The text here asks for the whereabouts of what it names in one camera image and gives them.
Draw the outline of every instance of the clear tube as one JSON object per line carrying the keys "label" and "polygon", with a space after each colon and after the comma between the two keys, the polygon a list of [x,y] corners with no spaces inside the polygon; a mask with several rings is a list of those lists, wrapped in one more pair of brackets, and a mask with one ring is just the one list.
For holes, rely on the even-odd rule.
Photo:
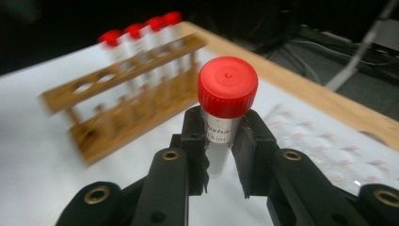
{"label": "clear tube", "polygon": [[208,174],[211,178],[217,178],[225,168],[241,117],[220,119],[204,109],[201,116],[205,126],[205,154],[210,162]]}

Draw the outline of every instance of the cable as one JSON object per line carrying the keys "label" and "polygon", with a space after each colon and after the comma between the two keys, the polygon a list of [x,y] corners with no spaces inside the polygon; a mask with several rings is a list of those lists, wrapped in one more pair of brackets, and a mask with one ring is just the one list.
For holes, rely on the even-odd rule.
{"label": "cable", "polygon": [[314,71],[314,69],[309,66],[309,64],[307,64],[305,61],[302,60],[302,58],[300,56],[298,56],[296,53],[294,53],[289,47],[287,46],[283,46],[281,48],[282,50],[286,51],[288,54],[290,54],[294,59],[296,59],[301,65],[303,65],[305,67],[305,71],[308,70],[311,73],[311,76],[313,76],[314,81],[319,84],[322,85],[322,82],[320,81],[319,76],[317,75],[317,73]]}
{"label": "cable", "polygon": [[[326,50],[326,51],[329,51],[329,52],[331,52],[331,53],[333,53],[333,54],[336,54],[336,55],[341,55],[341,56],[345,56],[345,57],[352,57],[352,56],[350,56],[350,55],[348,55],[348,54],[343,54],[343,53],[341,53],[341,52],[332,50],[332,49],[330,49],[330,48],[327,48],[327,47],[324,46],[324,45],[321,45],[321,44],[316,43],[316,42],[313,42],[313,41],[308,41],[308,40],[290,40],[290,42],[312,44],[312,45],[315,45],[315,46],[317,46],[317,47],[320,47],[320,48],[322,48],[322,49],[324,49],[324,50]],[[392,64],[398,63],[399,61],[396,60],[396,59],[393,59],[392,61],[384,62],[384,63],[371,63],[371,62],[368,62],[368,61],[365,61],[365,60],[362,60],[362,59],[361,59],[360,62],[362,62],[362,63],[364,63],[364,64],[367,64],[367,65],[371,65],[371,66],[388,66],[388,65],[392,65]]]}

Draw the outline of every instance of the brass screw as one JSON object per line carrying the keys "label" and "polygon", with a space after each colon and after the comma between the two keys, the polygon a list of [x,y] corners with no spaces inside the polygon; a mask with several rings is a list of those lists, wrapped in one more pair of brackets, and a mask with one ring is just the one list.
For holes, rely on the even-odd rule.
{"label": "brass screw", "polygon": [[88,193],[85,195],[85,203],[87,204],[97,204],[100,203],[110,195],[110,190],[108,186],[96,186],[93,187]]}
{"label": "brass screw", "polygon": [[298,161],[302,158],[301,155],[294,153],[292,151],[284,151],[282,154],[286,159],[292,160],[292,161]]}
{"label": "brass screw", "polygon": [[167,161],[175,160],[175,159],[179,158],[179,155],[180,154],[176,151],[168,151],[168,152],[162,153],[162,157]]}
{"label": "brass screw", "polygon": [[397,194],[384,189],[377,189],[373,192],[375,197],[384,204],[399,207],[399,197]]}

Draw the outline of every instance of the centrifuge tube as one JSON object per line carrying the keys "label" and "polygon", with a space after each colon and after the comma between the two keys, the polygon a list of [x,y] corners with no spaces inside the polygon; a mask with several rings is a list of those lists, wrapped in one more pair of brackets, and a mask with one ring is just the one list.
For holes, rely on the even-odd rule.
{"label": "centrifuge tube", "polygon": [[257,88],[255,70],[237,57],[214,58],[200,70],[198,94],[211,178],[221,175],[238,124],[250,110]]}
{"label": "centrifuge tube", "polygon": [[[111,63],[121,63],[127,59],[126,51],[120,44],[121,35],[122,33],[119,30],[110,30],[98,38],[98,42],[106,50]],[[123,71],[128,70],[128,68],[127,65],[120,65],[120,69]]]}
{"label": "centrifuge tube", "polygon": [[183,43],[181,41],[177,41],[181,37],[180,27],[177,26],[177,24],[182,21],[182,14],[179,11],[171,11],[165,14],[162,19],[166,25],[165,31],[169,41],[174,41],[172,46],[174,48],[182,48]]}
{"label": "centrifuge tube", "polygon": [[[167,36],[165,34],[165,24],[162,20],[162,17],[153,17],[147,21],[147,24],[149,25],[150,29],[152,30],[152,45],[156,46],[157,52],[156,54],[161,57],[163,53],[166,53],[167,50],[162,49],[161,46],[165,45],[168,43]],[[173,73],[170,69],[170,64],[164,64],[160,67],[161,70],[161,82],[164,87],[164,93],[163,93],[163,98],[164,98],[164,103],[169,104],[171,101],[171,92],[170,92],[170,83],[169,79],[172,77]]]}

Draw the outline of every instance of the wooden peg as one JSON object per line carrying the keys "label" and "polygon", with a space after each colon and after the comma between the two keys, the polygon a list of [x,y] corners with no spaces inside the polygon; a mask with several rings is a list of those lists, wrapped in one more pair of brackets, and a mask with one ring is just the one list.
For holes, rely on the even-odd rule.
{"label": "wooden peg", "polygon": [[120,112],[124,120],[127,122],[127,126],[131,127],[135,121],[135,113],[130,102],[124,95],[120,97]]}
{"label": "wooden peg", "polygon": [[108,114],[104,111],[104,105],[97,105],[95,110],[98,112],[97,115],[99,116],[99,120],[103,125],[103,129],[105,133],[110,137],[114,138],[116,136],[116,131],[113,126],[112,120],[108,116]]}

